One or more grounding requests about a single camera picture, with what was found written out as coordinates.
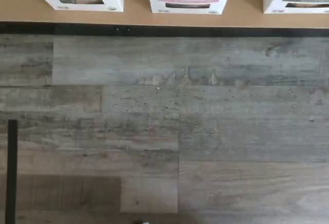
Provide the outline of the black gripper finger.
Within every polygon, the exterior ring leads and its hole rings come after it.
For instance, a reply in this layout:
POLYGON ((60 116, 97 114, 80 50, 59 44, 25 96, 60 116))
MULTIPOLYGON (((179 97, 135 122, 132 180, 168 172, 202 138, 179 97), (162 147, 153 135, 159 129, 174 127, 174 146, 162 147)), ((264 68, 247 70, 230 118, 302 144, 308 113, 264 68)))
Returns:
POLYGON ((5 224, 16 223, 17 120, 8 120, 5 224))

